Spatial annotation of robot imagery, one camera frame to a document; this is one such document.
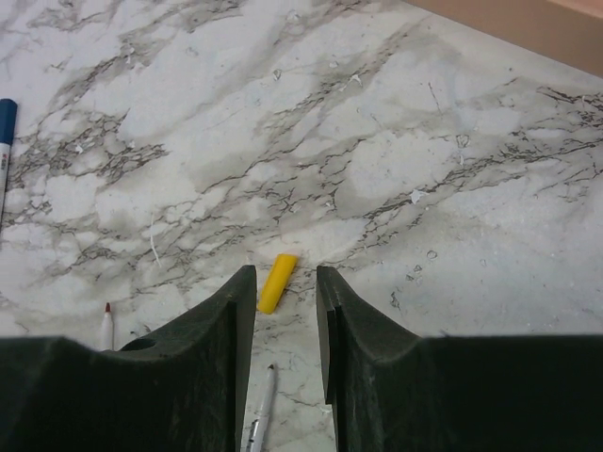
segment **marble countertop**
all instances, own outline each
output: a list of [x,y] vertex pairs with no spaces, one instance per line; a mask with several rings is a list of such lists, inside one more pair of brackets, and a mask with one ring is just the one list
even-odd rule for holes
[[267,450],[314,452],[316,265],[421,334],[603,332],[603,80],[397,1],[9,0],[0,21],[2,334],[96,347],[109,301],[122,346],[293,250],[249,400],[275,362]]

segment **yellow object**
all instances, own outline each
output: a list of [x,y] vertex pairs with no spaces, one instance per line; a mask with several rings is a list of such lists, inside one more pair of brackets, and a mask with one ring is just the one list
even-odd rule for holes
[[264,314],[272,314],[274,312],[297,262],[298,256],[292,254],[279,254],[276,256],[272,270],[262,289],[257,309]]

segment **white marker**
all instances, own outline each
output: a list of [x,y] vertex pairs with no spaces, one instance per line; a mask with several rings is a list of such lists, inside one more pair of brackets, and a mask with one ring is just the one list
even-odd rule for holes
[[7,191],[8,158],[15,137],[16,119],[17,104],[10,99],[0,100],[0,220],[4,208],[4,194]]
[[101,350],[113,349],[113,318],[111,317],[111,305],[105,305],[105,316],[101,324]]
[[249,434],[249,441],[247,442],[247,452],[260,452],[262,450],[264,435],[268,428],[270,407],[272,406],[272,399],[274,398],[275,386],[276,369],[274,368],[274,364],[271,364],[268,366],[266,388],[264,395],[262,396],[262,401],[254,413],[255,420],[252,422],[252,431]]

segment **marker with blue cap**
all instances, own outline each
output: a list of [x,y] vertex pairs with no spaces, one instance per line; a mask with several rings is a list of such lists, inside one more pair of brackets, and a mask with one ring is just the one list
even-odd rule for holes
[[8,157],[10,146],[15,138],[15,122],[17,120],[17,104],[10,99],[0,99],[0,219],[4,209],[4,194],[7,190]]

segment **blue marker cap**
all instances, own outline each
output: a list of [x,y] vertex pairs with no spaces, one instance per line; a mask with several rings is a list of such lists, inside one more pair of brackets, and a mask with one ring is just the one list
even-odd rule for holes
[[15,138],[17,104],[10,99],[0,99],[0,143],[12,146]]

